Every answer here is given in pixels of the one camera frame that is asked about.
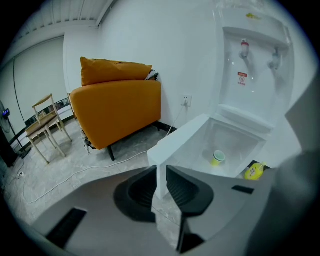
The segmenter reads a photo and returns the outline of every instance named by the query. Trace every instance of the red warning sticker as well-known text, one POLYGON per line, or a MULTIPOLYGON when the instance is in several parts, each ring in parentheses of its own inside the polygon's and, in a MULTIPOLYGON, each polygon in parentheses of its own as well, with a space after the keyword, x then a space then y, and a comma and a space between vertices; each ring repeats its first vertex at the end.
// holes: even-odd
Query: red warning sticker
POLYGON ((239 76, 238 84, 245 86, 246 85, 246 78, 248 77, 248 75, 246 73, 238 72, 238 76, 239 76))

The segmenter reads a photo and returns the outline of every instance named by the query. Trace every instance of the white corrugated ceiling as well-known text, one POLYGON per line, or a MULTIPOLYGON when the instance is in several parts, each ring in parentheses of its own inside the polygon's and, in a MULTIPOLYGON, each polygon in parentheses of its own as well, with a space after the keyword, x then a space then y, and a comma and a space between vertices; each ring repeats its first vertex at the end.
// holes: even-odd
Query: white corrugated ceiling
POLYGON ((112 2, 113 0, 48 0, 25 22, 13 43, 34 31, 60 23, 97 21, 96 25, 99 25, 112 2))

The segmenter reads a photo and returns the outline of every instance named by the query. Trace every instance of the cup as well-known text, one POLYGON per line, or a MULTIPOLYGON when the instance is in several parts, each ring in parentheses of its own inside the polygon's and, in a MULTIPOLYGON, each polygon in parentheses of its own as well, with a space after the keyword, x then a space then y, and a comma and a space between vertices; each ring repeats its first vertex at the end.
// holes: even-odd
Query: cup
POLYGON ((226 155, 220 151, 220 150, 216 150, 213 153, 213 159, 211 161, 211 165, 212 166, 218 166, 220 165, 224 160, 226 159, 226 155))

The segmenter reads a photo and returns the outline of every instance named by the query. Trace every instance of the orange pillow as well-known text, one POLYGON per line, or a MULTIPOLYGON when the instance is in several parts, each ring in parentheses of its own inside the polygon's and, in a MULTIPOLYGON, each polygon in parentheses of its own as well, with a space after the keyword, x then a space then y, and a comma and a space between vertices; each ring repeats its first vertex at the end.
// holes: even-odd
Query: orange pillow
POLYGON ((80 58, 82 86, 124 80, 145 80, 152 65, 107 59, 80 58))

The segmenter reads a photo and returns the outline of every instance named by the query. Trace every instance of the tile floor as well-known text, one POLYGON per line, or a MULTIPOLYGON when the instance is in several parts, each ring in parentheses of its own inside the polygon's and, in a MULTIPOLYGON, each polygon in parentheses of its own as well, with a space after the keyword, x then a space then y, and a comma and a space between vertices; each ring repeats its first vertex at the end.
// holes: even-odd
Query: tile floor
MULTIPOLYGON (((109 177, 132 169, 149 166, 147 154, 141 154, 127 162, 109 168, 91 168, 74 175, 65 183, 41 197, 72 174, 87 167, 103 167, 114 164, 107 150, 91 150, 88 154, 84 148, 81 130, 76 120, 70 120, 65 125, 72 142, 59 130, 53 136, 61 149, 66 153, 62 157, 54 149, 48 139, 42 139, 37 144, 39 150, 50 161, 47 165, 39 154, 30 151, 24 162, 19 158, 15 166, 5 176, 5 199, 17 218, 32 225, 32 223, 50 206, 77 189, 81 185, 100 178, 109 177), (24 176, 14 180, 21 168, 24 176)), ((112 146, 115 162, 119 163, 134 155, 155 146, 166 133, 150 126, 131 135, 112 146)), ((156 214, 157 227, 169 244, 175 248, 178 243, 181 212, 174 200, 168 194, 163 200, 153 198, 152 211, 156 214)))

